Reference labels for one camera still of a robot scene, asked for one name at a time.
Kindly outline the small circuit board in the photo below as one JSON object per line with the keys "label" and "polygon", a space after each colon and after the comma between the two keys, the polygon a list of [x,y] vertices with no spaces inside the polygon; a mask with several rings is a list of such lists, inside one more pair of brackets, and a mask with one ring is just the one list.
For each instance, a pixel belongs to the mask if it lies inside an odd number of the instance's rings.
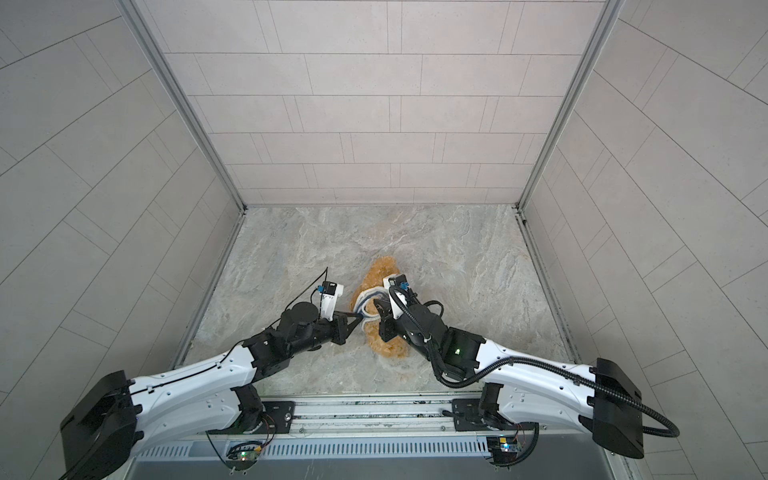
{"label": "small circuit board", "polygon": [[248,441],[232,446],[227,459],[233,462],[256,462],[264,449],[261,441]]}
{"label": "small circuit board", "polygon": [[516,437],[489,436],[486,438],[486,444],[492,465],[510,467],[517,462],[521,448]]}

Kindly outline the white ventilation grille strip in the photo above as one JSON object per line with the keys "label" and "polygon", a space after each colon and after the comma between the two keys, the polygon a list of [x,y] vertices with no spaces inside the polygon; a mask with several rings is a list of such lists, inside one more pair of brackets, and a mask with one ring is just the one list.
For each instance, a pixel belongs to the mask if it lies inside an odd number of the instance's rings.
{"label": "white ventilation grille strip", "polygon": [[[171,442],[137,457],[139,462],[204,461],[225,458],[234,444],[206,439]],[[277,439],[259,455],[268,460],[459,458],[491,456],[487,441],[476,436]]]}

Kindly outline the aluminium corner post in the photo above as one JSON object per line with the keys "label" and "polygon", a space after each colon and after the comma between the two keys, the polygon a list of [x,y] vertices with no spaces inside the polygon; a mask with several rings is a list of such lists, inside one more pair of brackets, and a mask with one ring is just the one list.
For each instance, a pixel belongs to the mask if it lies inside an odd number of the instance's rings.
{"label": "aluminium corner post", "polygon": [[585,51],[580,58],[577,69],[568,86],[559,110],[557,111],[550,131],[545,138],[542,150],[534,164],[531,176],[527,181],[521,199],[517,204],[517,210],[521,217],[526,216],[525,211],[532,201],[534,190],[544,173],[546,164],[551,157],[564,128],[567,125],[568,119],[576,106],[579,96],[587,84],[588,78],[596,65],[601,50],[618,19],[622,5],[623,1],[621,0],[606,1],[598,16],[595,28],[586,44]]}
{"label": "aluminium corner post", "polygon": [[137,3],[131,0],[117,0],[116,5],[193,139],[228,190],[240,214],[244,215],[247,211],[247,206],[243,202],[208,134],[204,131],[203,124],[192,108],[188,96],[183,92],[180,83],[172,72],[170,64],[151,33]]}

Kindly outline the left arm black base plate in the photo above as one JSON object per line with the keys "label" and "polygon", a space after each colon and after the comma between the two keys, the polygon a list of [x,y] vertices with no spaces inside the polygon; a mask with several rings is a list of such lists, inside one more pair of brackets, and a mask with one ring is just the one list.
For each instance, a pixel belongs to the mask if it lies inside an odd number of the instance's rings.
{"label": "left arm black base plate", "polygon": [[293,422],[296,403],[267,401],[258,414],[243,414],[228,428],[209,430],[213,435],[273,435],[288,434]]}

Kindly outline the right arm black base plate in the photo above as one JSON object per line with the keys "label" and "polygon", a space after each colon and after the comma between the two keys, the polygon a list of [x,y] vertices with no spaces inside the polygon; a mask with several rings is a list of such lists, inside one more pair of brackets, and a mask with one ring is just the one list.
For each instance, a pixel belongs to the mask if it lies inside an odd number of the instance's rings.
{"label": "right arm black base plate", "polygon": [[537,431],[538,425],[534,422],[513,423],[504,419],[498,412],[489,413],[480,408],[479,398],[454,398],[451,407],[442,411],[449,417],[457,432],[524,432]]}

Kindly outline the right aluminium corner post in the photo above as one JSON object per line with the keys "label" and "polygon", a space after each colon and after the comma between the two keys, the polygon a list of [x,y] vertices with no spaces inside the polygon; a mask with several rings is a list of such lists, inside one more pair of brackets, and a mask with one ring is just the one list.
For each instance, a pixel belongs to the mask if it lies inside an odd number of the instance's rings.
{"label": "right aluminium corner post", "polygon": [[567,125],[568,119],[576,106],[579,96],[587,84],[588,78],[596,65],[601,50],[618,19],[622,5],[623,1],[621,0],[606,1],[598,16],[595,28],[586,44],[585,51],[580,58],[577,69],[568,86],[559,110],[557,111],[550,131],[545,138],[542,150],[534,164],[531,176],[527,181],[521,199],[517,204],[517,210],[521,217],[526,216],[525,211],[532,201],[534,190],[544,173],[546,164],[551,157],[564,128]]}

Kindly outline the left small circuit board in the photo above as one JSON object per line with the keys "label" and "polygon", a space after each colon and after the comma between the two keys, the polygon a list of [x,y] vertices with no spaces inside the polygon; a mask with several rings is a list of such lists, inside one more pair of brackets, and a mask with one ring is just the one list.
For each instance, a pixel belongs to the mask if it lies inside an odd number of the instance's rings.
{"label": "left small circuit board", "polygon": [[233,462],[256,462],[264,449],[261,441],[248,441],[232,446],[227,459]]}

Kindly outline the right small circuit board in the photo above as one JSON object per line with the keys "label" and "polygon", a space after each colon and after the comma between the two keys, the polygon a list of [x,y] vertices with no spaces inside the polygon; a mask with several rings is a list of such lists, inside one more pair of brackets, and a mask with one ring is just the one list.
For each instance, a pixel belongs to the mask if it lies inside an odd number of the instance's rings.
{"label": "right small circuit board", "polygon": [[517,462],[521,448],[516,437],[489,436],[486,438],[486,444],[492,465],[510,467]]}

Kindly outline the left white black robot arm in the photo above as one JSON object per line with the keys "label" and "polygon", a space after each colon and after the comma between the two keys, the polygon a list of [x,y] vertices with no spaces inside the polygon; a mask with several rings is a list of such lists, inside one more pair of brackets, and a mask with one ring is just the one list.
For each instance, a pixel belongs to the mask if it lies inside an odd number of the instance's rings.
{"label": "left white black robot arm", "polygon": [[98,380],[60,424],[66,479],[103,479],[156,445],[205,432],[243,433],[262,422],[255,382],[324,343],[342,345],[360,313],[299,302],[274,324],[221,355],[130,379],[122,370]]}

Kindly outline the left aluminium corner post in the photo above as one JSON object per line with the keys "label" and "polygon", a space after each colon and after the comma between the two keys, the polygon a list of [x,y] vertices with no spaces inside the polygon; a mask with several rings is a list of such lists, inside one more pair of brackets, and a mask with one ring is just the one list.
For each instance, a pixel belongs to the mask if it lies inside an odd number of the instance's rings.
{"label": "left aluminium corner post", "polygon": [[240,214],[244,215],[247,211],[247,206],[243,202],[208,134],[204,131],[203,124],[192,108],[188,96],[183,92],[180,83],[172,72],[170,64],[151,33],[137,3],[131,0],[117,0],[116,5],[193,139],[228,190]]}

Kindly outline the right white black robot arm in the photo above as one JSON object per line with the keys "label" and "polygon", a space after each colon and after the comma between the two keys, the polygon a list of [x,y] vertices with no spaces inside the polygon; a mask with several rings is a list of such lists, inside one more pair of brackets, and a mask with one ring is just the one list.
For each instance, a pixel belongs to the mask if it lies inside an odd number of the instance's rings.
{"label": "right white black robot arm", "polygon": [[640,389],[607,359],[594,365],[541,359],[505,348],[485,337],[453,327],[428,305],[376,298],[380,337],[399,337],[424,356],[438,381],[460,389],[480,384],[473,421],[494,430],[573,427],[613,453],[643,458]]}

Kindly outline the aluminium mounting rail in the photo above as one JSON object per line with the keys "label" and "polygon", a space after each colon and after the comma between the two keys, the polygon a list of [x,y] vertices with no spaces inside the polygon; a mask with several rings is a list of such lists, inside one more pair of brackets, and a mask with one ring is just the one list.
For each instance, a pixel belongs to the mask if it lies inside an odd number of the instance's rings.
{"label": "aluminium mounting rail", "polygon": [[162,394],[158,402],[141,401],[137,430],[143,437],[139,449],[176,440],[209,430],[230,427],[243,414],[258,414],[267,401],[296,403],[288,434],[320,437],[358,432],[362,435],[394,432],[420,435],[447,431],[457,432],[452,420],[442,411],[451,407],[454,398],[479,398],[480,408],[491,414],[498,412],[513,423],[534,422],[541,430],[583,433],[586,426],[577,415],[540,396],[516,392],[506,399],[492,401],[476,392],[450,397],[444,395],[368,396],[368,397],[304,397],[294,400],[265,399],[233,391],[217,393],[183,406],[172,405]]}

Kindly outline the blue white striped knit sweater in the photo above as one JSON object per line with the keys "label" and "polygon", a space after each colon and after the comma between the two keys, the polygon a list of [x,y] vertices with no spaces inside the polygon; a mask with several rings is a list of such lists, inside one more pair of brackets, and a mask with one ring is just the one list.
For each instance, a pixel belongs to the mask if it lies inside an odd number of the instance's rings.
{"label": "blue white striped knit sweater", "polygon": [[363,316],[365,322],[378,321],[380,314],[374,305],[375,300],[389,300],[388,287],[392,276],[384,277],[380,285],[363,290],[355,300],[353,312]]}

